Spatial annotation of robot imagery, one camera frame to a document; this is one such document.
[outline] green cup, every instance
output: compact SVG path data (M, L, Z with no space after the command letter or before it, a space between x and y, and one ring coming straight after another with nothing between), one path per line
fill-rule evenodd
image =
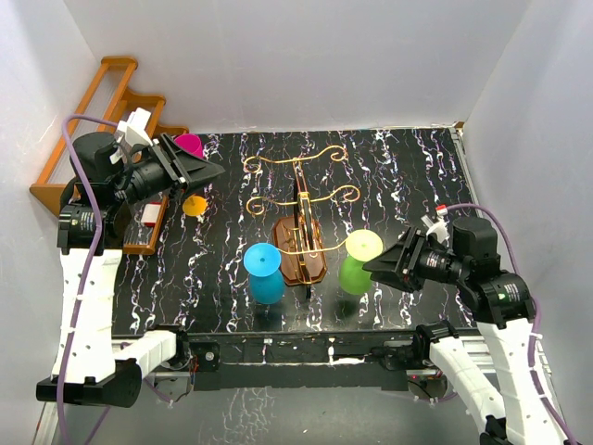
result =
M340 287L352 295L362 295L367 293L372 287L371 273L362 270L364 261L355 260L347 256L340 266L338 281Z

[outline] purple cable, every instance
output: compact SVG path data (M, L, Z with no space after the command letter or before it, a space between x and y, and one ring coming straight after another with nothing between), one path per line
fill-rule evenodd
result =
M100 123L103 125L109 125L112 127L117 127L118 124L111 121L104 121L102 119L93 118L91 116L85 116L83 114L70 114L63 122L62 122L62 136L66 141L66 146L68 147L68 151L70 154L70 159L72 164L74 164L74 170L78 174L78 177L81 179L82 185L84 187L84 191L86 192L87 196L89 197L89 201L91 202L91 207L93 208L93 215L95 216L95 235L93 236L93 242L89 247L89 253L86 256L86 260L84 261L84 266L82 267L81 272L81 281L78 284L78 292L77 295L82 295L84 291L84 285L86 284L86 277L89 274L89 269L91 268L91 262L93 261L93 256L95 255L95 251L97 246L99 245L99 240L101 239L101 234L103 232L103 222L101 221L101 211L99 210L99 205L96 202L95 194L93 193L93 189L91 188L91 183L89 179L86 177L86 173L82 168L81 161L78 159L78 155L74 150L74 146L72 145L72 141L70 139L70 135L68 133L68 124L70 121L75 119L80 119L83 121L90 121L95 123ZM62 362L59 368L59 374L57 375L57 420L59 423L59 429L62 433L62 438L64 442L69 445L70 437L68 434L68 426L66 425L66 413L64 411L64 383L66 380L66 368L68 366L68 358L70 356L70 351L72 349L72 343L74 341L74 332L76 328L76 323L78 322L78 315L81 311L81 303L82 301L78 298L74 300L74 307L72 309L72 317L70 318L70 328L72 329L71 332L68 333L66 337L66 344L64 345L64 352L62 354ZM102 415L100 419L103 422L107 413Z
M388 397L395 397L398 399L403 399L405 401L416 401L414 399L414 397L409 397L405 394L398 394L398 391L396 392L388 392L388 391L383 391L382 389L379 390L381 394L388 396ZM443 403L445 401L450 401L451 399L455 399L457 397L457 392L455 392L455 390L453 390L451 393L449 393L446 396L443 396L442 398L438 398L438 397L431 397L430 399L421 399L420 397L418 397L418 401L424 401L426 403L432 403L433 405L437 405L438 403Z
M447 211L459 210L459 209L476 209L476 210L480 210L483 213L485 213L486 215L488 215L488 217L492 220L492 222L497 226L498 231L500 232L500 234L502 235L502 238L504 239L504 244L507 246L507 250L509 251L509 258L511 259L512 269L514 270L515 273L519 273L519 268L517 267L517 260L515 258L514 252L512 251L511 241L509 240L509 237L507 236L506 232L502 228L502 224L494 216L494 214L490 210L488 210L482 206L479 206L477 204L464 203L464 204L454 204L452 206L447 206ZM534 302L534 306L536 308L536 318L534 319L534 324L533 324L533 327L531 328L532 335L529 337L529 342L527 344L527 362L529 364L529 367L533 368L536 365L536 336L539 334L539 326L541 325L541 310L540 310L540 305L539 305L539 301L537 300L537 298L534 296L532 296L531 298L532 298L532 300ZM558 426L561 428L562 432L568 438L568 441L570 442L570 444L577 445L578 442L577 442L576 437L574 436L573 432L568 427L568 425L566 425L566 423L564 422L564 420L562 419L562 417L560 416L558 411L556 411L556 409L554 408L554 405L552 405L552 402L545 395L546 393L543 389L541 381L539 380L539 375L537 374L536 371L531 371L530 374L531 374L531 379L533 380L533 383L534 383L534 387L536 388L537 395L540 396L541 401L544 404L544 406L546 407L546 410L548 410L549 415L551 415L554 418L554 420L556 421Z
M93 429L91 430L91 433L89 434L89 437L86 438L86 440L84 441L84 445L89 445L89 443L91 443L91 440L93 440L93 437L95 436L96 432L99 430L99 427L101 427L101 425L103 424L103 421L109 414L110 409L111 409L110 406L105 407L105 410L103 410L103 412L99 416L99 420L97 420L95 426L93 426Z
M144 379L143 380L145 382L145 384L150 388L150 390L152 392L154 392L155 394L158 395L158 398L161 399L162 401L165 401L167 403L172 403L173 399L171 397L169 397L166 394L163 394L162 392L160 392L157 387L155 387L154 385L152 385L148 380Z

